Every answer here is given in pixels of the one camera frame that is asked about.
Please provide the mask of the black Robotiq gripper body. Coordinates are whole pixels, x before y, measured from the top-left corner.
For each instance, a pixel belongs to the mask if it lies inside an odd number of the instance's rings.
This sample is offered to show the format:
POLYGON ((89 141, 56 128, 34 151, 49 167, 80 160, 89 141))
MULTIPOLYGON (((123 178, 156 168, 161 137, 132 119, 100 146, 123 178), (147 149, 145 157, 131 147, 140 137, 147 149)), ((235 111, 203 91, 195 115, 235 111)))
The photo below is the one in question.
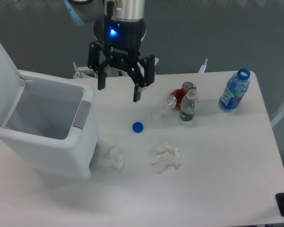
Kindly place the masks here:
POLYGON ((105 60, 103 67, 126 71, 134 83, 141 82, 138 53, 141 46, 141 20, 116 20, 104 16, 105 60))

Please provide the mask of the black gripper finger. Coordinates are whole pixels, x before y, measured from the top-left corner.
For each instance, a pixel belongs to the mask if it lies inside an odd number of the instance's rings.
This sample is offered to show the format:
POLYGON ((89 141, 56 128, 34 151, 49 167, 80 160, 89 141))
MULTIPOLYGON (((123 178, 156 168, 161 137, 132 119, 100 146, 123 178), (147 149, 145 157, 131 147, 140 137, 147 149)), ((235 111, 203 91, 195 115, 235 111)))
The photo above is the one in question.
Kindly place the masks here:
POLYGON ((113 55, 109 55, 102 63, 99 62, 100 52, 103 44, 99 41, 93 41, 89 44, 88 68, 93 69, 98 75, 98 90, 102 90, 106 86, 107 73, 105 67, 114 59, 113 55))
POLYGON ((145 87, 151 85, 155 79, 155 56, 138 58, 129 70, 129 76, 134 82, 133 101, 138 102, 145 87))

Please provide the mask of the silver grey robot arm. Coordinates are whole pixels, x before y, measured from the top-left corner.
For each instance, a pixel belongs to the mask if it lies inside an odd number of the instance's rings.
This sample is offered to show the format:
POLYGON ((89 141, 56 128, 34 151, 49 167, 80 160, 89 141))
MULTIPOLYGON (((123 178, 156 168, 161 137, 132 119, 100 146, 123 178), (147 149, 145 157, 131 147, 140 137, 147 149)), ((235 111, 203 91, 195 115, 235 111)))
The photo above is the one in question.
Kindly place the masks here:
POLYGON ((146 33, 143 0, 66 0, 73 21, 79 25, 94 22, 100 27, 97 40, 89 44, 87 67, 98 76, 98 89, 106 85, 107 66, 124 71, 134 83, 133 101, 154 82, 154 55, 141 56, 146 33))

